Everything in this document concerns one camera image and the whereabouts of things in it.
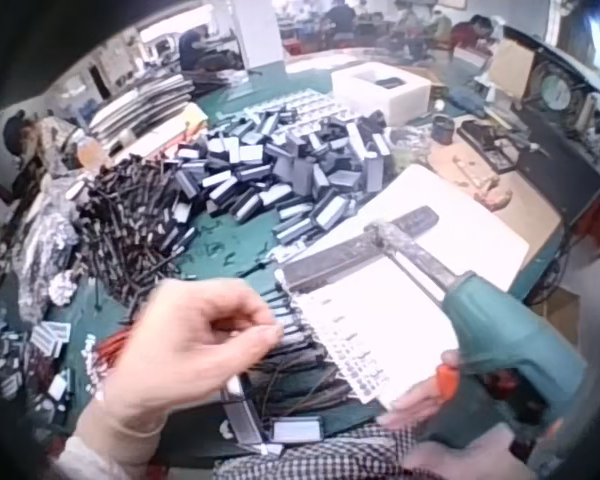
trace checkered cloth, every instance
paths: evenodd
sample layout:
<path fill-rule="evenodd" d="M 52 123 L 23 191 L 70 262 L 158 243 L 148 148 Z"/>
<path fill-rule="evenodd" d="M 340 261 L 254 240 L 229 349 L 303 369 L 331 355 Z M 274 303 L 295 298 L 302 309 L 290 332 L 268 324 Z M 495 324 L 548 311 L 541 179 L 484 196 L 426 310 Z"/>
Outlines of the checkered cloth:
<path fill-rule="evenodd" d="M 414 445 L 411 429 L 389 432 L 367 424 L 323 442 L 288 448 L 279 458 L 250 456 L 219 464 L 214 480 L 436 480 L 405 472 L 401 460 Z"/>

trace green workbench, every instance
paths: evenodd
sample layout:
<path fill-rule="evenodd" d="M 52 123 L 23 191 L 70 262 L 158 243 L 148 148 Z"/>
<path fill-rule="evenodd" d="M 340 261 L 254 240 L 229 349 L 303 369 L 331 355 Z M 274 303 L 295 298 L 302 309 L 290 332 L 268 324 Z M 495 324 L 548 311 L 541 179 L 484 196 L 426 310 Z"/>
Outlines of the green workbench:
<path fill-rule="evenodd" d="M 259 69 L 259 74 L 252 74 L 248 83 L 211 93 L 200 99 L 198 104 L 213 121 L 218 118 L 218 113 L 238 112 L 250 105 L 307 88 L 329 93 L 330 76 L 331 72 L 326 70 L 287 74 L 284 65 L 274 64 Z M 271 228 L 277 222 L 274 212 L 259 215 L 244 225 L 236 224 L 229 215 L 211 218 L 206 213 L 202 214 L 194 222 L 199 236 L 181 257 L 180 268 L 183 273 L 197 275 L 199 280 L 235 276 L 251 267 L 258 256 L 275 246 Z M 538 258 L 521 272 L 512 288 L 518 298 L 524 298 L 542 274 L 553 258 L 560 239 L 561 233 L 556 232 Z M 270 269 L 257 272 L 247 280 L 257 291 L 273 286 Z M 74 429 L 80 412 L 90 398 L 85 390 L 88 379 L 81 355 L 85 338 L 91 333 L 98 342 L 105 339 L 119 330 L 118 322 L 125 315 L 125 309 L 106 294 L 101 294 L 101 311 L 96 312 L 94 305 L 95 289 L 86 279 L 82 279 L 72 303 L 65 308 L 53 307 L 48 315 L 49 320 L 66 321 L 73 325 L 71 342 L 64 358 L 64 363 L 74 368 L 76 373 L 76 395 L 67 419 L 68 430 Z"/>

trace workstation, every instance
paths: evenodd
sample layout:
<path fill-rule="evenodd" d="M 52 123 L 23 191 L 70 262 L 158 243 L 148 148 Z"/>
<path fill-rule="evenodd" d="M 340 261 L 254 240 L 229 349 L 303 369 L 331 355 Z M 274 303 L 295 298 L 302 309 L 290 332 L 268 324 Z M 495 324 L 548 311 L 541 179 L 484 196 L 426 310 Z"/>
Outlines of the workstation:
<path fill-rule="evenodd" d="M 546 306 L 573 246 L 600 239 L 600 75 L 510 26 L 485 62 L 445 51 L 415 67 L 386 48 L 289 58 L 270 2 L 232 3 L 239 80 L 195 99 L 182 72 L 129 86 L 83 126 L 97 153 L 41 182 L 11 222 L 0 395 L 43 445 L 66 440 L 157 285 L 240 278 L 284 336 L 170 415 L 153 463 L 211 468 L 326 444 L 373 424 L 459 348 L 472 375 L 515 368 L 542 411 L 508 421 L 503 408 L 522 418 L 529 404 L 464 383 L 455 400 L 480 399 L 482 430 L 448 428 L 442 411 L 414 431 L 462 448 L 505 421 L 511 451 L 535 468 L 535 440 L 569 413 L 588 360 Z M 265 49 L 256 30 L 277 44 Z M 143 128 L 120 139 L 118 122 Z M 511 333 L 467 297 L 542 332 L 552 361 L 538 347 L 507 363 Z M 502 342 L 490 363 L 471 362 L 484 353 L 475 338 Z"/>

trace white plastic box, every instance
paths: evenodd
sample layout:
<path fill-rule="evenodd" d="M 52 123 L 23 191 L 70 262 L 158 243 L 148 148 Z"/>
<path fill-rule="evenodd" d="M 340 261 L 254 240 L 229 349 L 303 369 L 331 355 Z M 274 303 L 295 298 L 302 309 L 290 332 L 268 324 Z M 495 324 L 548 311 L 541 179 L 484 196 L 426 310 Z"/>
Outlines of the white plastic box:
<path fill-rule="evenodd" d="M 405 84 L 387 89 L 375 83 L 393 77 Z M 431 82 L 384 63 L 368 62 L 333 72 L 331 81 L 333 95 L 339 103 L 362 115 L 380 110 L 392 127 L 404 125 L 429 108 Z"/>

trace hand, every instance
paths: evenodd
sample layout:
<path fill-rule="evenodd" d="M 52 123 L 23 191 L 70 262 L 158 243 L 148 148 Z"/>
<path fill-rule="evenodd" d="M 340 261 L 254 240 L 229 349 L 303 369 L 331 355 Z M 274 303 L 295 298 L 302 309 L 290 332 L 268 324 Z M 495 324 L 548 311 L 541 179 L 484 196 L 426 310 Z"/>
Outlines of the hand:
<path fill-rule="evenodd" d="M 535 475 L 509 452 L 513 432 L 500 423 L 464 450 L 425 442 L 409 452 L 402 463 L 407 470 L 425 470 L 453 480 L 522 480 Z"/>
<path fill-rule="evenodd" d="M 281 336 L 242 280 L 163 281 L 104 384 L 104 405 L 121 425 L 150 430 L 171 409 L 222 388 Z"/>
<path fill-rule="evenodd" d="M 458 368 L 458 351 L 444 352 L 442 362 L 449 367 Z M 377 421 L 389 430 L 402 430 L 438 413 L 442 403 L 442 395 L 434 376 L 412 387 L 393 403 L 390 412 L 378 417 Z"/>

